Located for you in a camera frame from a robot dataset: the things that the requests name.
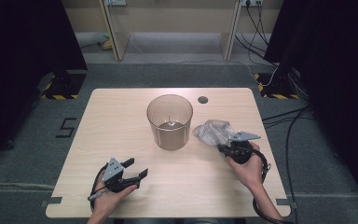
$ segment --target table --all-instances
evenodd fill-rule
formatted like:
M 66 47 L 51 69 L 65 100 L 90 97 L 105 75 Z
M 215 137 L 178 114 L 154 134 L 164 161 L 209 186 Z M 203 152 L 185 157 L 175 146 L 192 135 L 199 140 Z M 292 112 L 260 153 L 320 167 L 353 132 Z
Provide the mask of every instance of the table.
M 97 89 L 86 107 L 52 197 L 61 203 L 48 205 L 48 217 L 89 217 L 92 183 L 110 158 L 120 162 L 135 158 L 124 177 L 148 168 L 141 187 L 127 197 L 112 217 L 256 217 L 253 196 L 234 175 L 216 147 L 190 135 L 175 151 L 158 147 L 146 109 L 164 94 L 184 96 L 193 105 L 191 130 L 208 119 L 227 120 L 235 131 L 256 133 L 254 140 L 271 164 L 265 188 L 283 216 L 290 207 L 277 205 L 286 199 L 269 140 L 255 98 L 247 88 L 196 89 Z M 199 103 L 201 96 L 207 104 Z
M 125 6 L 99 2 L 116 60 L 123 59 L 131 33 L 145 32 L 218 33 L 223 59 L 229 60 L 240 0 L 131 0 Z

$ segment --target wall outlet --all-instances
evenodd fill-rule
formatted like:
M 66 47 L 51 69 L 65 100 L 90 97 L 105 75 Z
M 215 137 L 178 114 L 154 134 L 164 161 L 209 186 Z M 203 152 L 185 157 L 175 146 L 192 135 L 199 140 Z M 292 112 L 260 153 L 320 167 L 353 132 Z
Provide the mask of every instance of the wall outlet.
M 126 6 L 126 0 L 105 0 L 107 6 Z
M 251 5 L 249 7 L 263 6 L 263 0 L 250 0 Z M 246 0 L 242 0 L 242 6 L 246 7 Z

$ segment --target person's left hand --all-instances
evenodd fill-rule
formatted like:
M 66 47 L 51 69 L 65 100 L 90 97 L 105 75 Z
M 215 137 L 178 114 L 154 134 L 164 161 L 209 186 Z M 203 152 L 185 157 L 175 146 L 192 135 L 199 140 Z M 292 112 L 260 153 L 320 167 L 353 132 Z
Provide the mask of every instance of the person's left hand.
M 101 172 L 100 176 L 98 177 L 97 186 L 94 189 L 96 190 L 102 188 L 99 190 L 99 192 L 103 193 L 94 201 L 94 211 L 89 218 L 89 224 L 103 223 L 115 211 L 118 203 L 137 189 L 136 185 L 132 185 L 123 189 L 119 193 L 114 193 L 107 188 L 104 188 L 104 183 L 102 181 L 103 174 L 104 171 Z

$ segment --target person's right hand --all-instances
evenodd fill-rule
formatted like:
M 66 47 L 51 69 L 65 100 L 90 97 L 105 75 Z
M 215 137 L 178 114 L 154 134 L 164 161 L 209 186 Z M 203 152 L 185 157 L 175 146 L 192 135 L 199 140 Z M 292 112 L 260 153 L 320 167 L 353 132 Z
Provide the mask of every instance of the person's right hand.
M 260 146 L 253 142 L 249 142 L 253 149 L 260 150 Z M 261 178 L 263 162 L 261 159 L 252 154 L 251 158 L 244 164 L 238 164 L 230 157 L 227 157 L 227 162 L 234 170 L 240 182 L 248 189 L 260 188 L 263 185 Z

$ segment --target black fabric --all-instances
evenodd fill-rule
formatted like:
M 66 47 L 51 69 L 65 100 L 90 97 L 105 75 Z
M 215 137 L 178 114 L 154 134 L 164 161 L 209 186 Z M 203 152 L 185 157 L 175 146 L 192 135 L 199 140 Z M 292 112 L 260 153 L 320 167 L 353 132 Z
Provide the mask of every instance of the black fabric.
M 289 65 L 300 72 L 315 115 L 358 184 L 358 4 L 325 1 L 306 40 L 287 51 L 286 40 L 298 27 L 290 31 L 286 25 L 294 27 L 300 16 L 294 11 L 304 10 L 292 2 L 284 1 L 268 58 L 280 62 L 285 52 L 296 57 Z
M 87 69 L 60 0 L 0 1 L 0 147 L 13 138 L 46 74 Z

